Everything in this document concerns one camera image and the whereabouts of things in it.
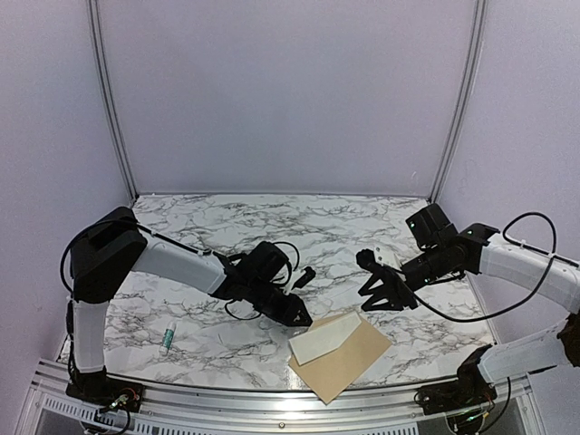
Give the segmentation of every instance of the cardboard sheet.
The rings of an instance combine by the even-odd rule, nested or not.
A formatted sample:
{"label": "cardboard sheet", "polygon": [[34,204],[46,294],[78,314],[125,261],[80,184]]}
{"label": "cardboard sheet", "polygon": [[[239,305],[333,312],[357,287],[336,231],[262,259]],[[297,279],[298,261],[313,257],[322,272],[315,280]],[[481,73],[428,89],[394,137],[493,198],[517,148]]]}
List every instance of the cardboard sheet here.
{"label": "cardboard sheet", "polygon": [[[317,328],[341,315],[315,321]],[[292,355],[288,365],[326,404],[356,381],[391,346],[391,341],[361,317],[361,325],[335,351],[298,365]]]}

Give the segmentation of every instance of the green label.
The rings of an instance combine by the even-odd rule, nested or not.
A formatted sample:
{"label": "green label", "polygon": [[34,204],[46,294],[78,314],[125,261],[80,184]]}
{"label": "green label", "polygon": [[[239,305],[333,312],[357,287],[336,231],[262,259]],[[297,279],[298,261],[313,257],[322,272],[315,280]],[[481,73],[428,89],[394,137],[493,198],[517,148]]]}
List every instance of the green label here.
{"label": "green label", "polygon": [[163,335],[163,345],[162,346],[167,347],[169,349],[172,341],[173,341],[173,331],[171,331],[170,329],[166,329],[165,335]]}

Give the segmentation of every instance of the marble table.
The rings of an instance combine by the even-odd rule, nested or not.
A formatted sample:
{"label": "marble table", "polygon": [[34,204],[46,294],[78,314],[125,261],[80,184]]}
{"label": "marble table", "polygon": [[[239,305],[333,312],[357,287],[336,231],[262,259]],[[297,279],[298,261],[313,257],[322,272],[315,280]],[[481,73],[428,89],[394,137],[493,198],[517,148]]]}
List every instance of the marble table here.
{"label": "marble table", "polygon": [[[143,225],[226,255],[249,251],[261,240],[294,243],[301,266],[317,273],[296,293],[318,319],[361,312],[364,299],[357,291],[369,274],[356,265],[359,250],[390,249],[403,262],[419,253],[404,219],[425,205],[416,198],[158,195],[139,198],[134,211]],[[294,261],[293,251],[287,253]],[[467,281],[426,287],[420,295],[451,315],[481,315]],[[288,338],[305,329],[287,328],[264,316],[241,322],[226,314],[224,304],[186,285],[131,273],[107,316],[109,372],[197,386],[305,389],[287,366]],[[245,302],[230,307],[239,316],[252,314]],[[473,350],[493,342],[485,322],[454,324],[421,306],[363,315],[393,345],[353,387],[450,375]],[[177,331],[169,354],[162,356],[159,347],[170,321],[177,322]],[[62,359],[67,353],[65,345]]]}

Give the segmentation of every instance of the white marble surface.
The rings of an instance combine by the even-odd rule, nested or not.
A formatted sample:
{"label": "white marble surface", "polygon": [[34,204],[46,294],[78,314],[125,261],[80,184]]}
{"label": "white marble surface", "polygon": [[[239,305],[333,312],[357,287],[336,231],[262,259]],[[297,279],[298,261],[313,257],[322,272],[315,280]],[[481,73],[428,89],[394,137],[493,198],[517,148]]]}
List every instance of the white marble surface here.
{"label": "white marble surface", "polygon": [[[135,205],[138,220],[197,247],[224,254],[249,251],[261,240],[298,246],[301,266],[316,270],[297,291],[314,319],[360,310],[357,291],[369,276],[355,262],[366,247],[391,249],[401,261],[418,254],[404,219],[426,205],[415,198],[216,195],[147,196]],[[288,255],[294,260],[292,250]],[[468,283],[421,289],[429,303],[456,316],[481,314]],[[251,315],[246,303],[231,306]],[[477,347],[492,343],[486,323],[454,324],[419,307],[374,312],[366,318],[393,346],[353,386],[415,382],[453,374]],[[177,331],[167,356],[158,352],[169,321]],[[111,301],[105,332],[110,372],[163,382],[242,389],[305,388],[287,366],[286,328],[265,318],[240,322],[224,302],[167,279],[131,273]],[[65,346],[62,357],[65,358]]]}

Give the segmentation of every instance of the vertical metal pole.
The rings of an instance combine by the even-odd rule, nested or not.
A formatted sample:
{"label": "vertical metal pole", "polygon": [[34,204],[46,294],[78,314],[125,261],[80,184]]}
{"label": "vertical metal pole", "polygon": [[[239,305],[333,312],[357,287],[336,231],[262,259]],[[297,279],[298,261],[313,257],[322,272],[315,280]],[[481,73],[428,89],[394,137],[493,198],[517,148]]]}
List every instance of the vertical metal pole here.
{"label": "vertical metal pole", "polygon": [[138,192],[135,186],[135,179],[131,172],[129,164],[129,157],[125,148],[125,140],[121,132],[119,118],[115,109],[115,103],[112,95],[111,80],[109,77],[109,70],[107,68],[107,61],[105,58],[104,43],[102,40],[101,28],[101,14],[99,11],[98,0],[87,0],[87,7],[89,13],[89,28],[91,31],[92,50],[94,52],[95,62],[97,64],[97,73],[99,85],[101,86],[102,101],[104,104],[105,114],[109,129],[111,130],[111,138],[119,168],[125,188],[130,196],[131,204],[137,199]]}
{"label": "vertical metal pole", "polygon": [[488,10],[488,0],[477,0],[473,13],[473,25],[471,27],[471,38],[469,40],[468,57],[465,62],[465,70],[461,81],[461,88],[453,120],[449,128],[449,134],[445,143],[445,149],[441,156],[440,165],[435,176],[435,182],[429,195],[430,202],[437,202],[441,196],[445,179],[450,170],[453,155],[457,149],[459,135],[465,118],[465,112],[468,108],[469,96],[473,90],[475,76],[478,69],[479,55],[481,52],[481,43],[483,40],[483,31],[485,27],[486,12]]}

